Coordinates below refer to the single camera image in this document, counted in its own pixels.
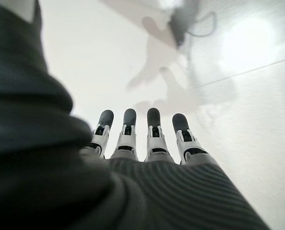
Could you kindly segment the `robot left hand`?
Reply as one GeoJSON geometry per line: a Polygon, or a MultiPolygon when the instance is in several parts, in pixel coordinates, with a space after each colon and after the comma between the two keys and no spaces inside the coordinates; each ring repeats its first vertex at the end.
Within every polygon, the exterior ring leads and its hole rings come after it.
{"type": "Polygon", "coordinates": [[[36,0],[0,0],[0,230],[265,230],[224,171],[121,149],[104,160],[48,73],[36,0]]]}

